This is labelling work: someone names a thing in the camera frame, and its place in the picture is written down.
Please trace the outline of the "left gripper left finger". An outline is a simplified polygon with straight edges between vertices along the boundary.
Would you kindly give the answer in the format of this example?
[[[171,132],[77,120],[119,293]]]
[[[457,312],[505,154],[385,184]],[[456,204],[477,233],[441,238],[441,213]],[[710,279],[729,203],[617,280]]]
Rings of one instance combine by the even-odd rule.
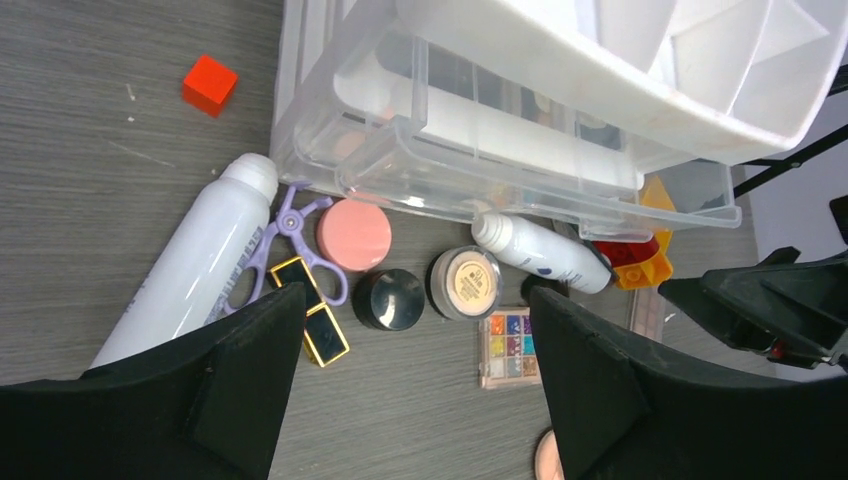
[[[1,389],[5,479],[264,479],[304,337],[292,284],[75,380]]]

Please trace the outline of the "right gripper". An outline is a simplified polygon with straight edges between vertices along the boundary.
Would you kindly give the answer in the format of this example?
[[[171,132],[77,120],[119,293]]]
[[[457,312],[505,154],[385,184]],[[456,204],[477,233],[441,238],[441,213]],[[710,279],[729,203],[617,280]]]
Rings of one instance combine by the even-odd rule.
[[[732,349],[772,363],[847,368],[847,253],[799,262],[782,247],[760,263],[663,282],[659,294]]]

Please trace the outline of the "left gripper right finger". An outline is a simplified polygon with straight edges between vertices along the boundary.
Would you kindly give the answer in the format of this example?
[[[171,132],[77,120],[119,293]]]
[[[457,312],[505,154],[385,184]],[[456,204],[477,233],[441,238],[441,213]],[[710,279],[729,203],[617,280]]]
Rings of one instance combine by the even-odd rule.
[[[847,380],[734,370],[543,287],[531,330],[568,479],[843,479]]]

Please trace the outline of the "white plastic drawer organizer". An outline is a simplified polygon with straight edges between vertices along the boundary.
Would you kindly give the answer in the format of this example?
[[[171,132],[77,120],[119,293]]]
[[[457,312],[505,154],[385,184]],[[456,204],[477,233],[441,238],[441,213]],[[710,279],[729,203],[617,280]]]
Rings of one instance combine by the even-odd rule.
[[[288,1],[270,154],[445,220],[734,228],[731,167],[804,139],[846,45],[843,1]]]

